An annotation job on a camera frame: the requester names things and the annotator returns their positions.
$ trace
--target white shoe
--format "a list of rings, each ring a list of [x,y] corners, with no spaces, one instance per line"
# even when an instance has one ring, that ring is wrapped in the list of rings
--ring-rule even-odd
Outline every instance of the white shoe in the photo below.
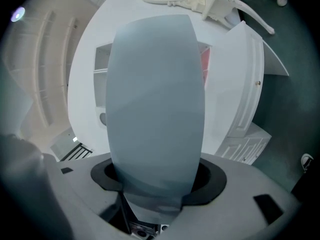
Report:
[[[314,158],[309,155],[309,154],[303,154],[301,157],[301,165],[302,168],[304,170],[304,172],[306,172],[308,170],[308,167],[310,166],[310,163],[314,160]]]
[[[278,6],[284,7],[288,3],[288,0],[276,0],[276,3]]]

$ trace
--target pink object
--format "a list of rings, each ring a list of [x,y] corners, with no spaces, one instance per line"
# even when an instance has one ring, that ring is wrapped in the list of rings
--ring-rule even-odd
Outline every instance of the pink object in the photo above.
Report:
[[[202,64],[203,81],[204,81],[204,83],[206,83],[206,79],[207,79],[207,75],[208,75],[209,58],[210,58],[210,48],[205,50],[201,54],[201,64]]]

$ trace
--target white cabinet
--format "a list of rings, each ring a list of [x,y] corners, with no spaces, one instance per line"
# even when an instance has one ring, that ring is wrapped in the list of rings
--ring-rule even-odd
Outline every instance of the white cabinet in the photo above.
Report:
[[[248,159],[255,153],[255,150],[257,149],[257,146],[259,145],[261,140],[261,138],[248,138],[245,147],[241,150],[239,156],[234,160],[247,164]]]
[[[270,134],[252,122],[244,137],[226,137],[215,156],[252,165],[270,139]]]
[[[228,137],[242,138],[254,118],[264,78],[264,45],[259,36],[250,27],[246,31],[247,70],[240,104],[236,116],[227,134]]]
[[[216,156],[234,160],[247,144],[247,138],[225,138],[220,148],[216,152]]]
[[[252,165],[253,162],[260,156],[262,151],[265,149],[266,145],[269,142],[269,138],[263,138],[260,143],[258,144],[257,148],[253,152],[252,156],[248,158],[246,164]]]

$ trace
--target gray floor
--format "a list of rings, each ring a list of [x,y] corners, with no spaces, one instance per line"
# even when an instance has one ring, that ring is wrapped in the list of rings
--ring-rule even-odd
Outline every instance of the gray floor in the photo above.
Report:
[[[320,139],[320,60],[316,45],[304,21],[289,3],[276,0],[242,0],[270,26],[269,35],[254,19],[246,23],[271,46],[289,72],[289,77],[264,75],[253,122],[272,135],[254,162],[288,191],[303,175],[300,158],[316,156]]]

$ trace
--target ceiling light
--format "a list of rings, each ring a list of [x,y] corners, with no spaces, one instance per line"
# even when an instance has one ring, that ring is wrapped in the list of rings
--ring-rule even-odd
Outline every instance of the ceiling light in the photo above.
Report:
[[[15,10],[15,12],[12,14],[11,21],[12,22],[17,22],[20,20],[23,15],[25,14],[25,8],[19,7],[18,9]]]

